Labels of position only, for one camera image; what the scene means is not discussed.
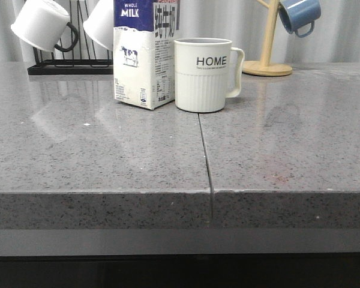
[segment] wooden stand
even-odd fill
[[[262,0],[257,1],[268,9],[262,54],[260,61],[244,61],[242,71],[247,74],[260,76],[289,75],[292,73],[291,66],[286,64],[270,63],[280,0],[271,0],[269,4]]]

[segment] wooden base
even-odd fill
[[[260,61],[244,61],[242,71],[259,76],[286,76],[292,73],[292,67],[276,63],[270,63],[269,66],[260,66]]]

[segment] milk carton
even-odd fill
[[[115,99],[155,109],[175,99],[180,0],[114,0]]]

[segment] white cup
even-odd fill
[[[88,36],[105,49],[113,50],[113,0],[99,0],[83,27]]]
[[[74,33],[74,40],[70,47],[63,48],[57,42],[66,26]],[[23,41],[47,52],[68,52],[79,40],[69,13],[53,0],[27,0],[11,29]]]
[[[230,53],[238,54],[235,87],[227,91]],[[244,51],[232,41],[217,38],[175,40],[175,103],[189,112],[214,112],[225,106],[226,98],[241,92]]]

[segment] blue label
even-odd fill
[[[114,0],[115,27],[154,30],[154,0]]]

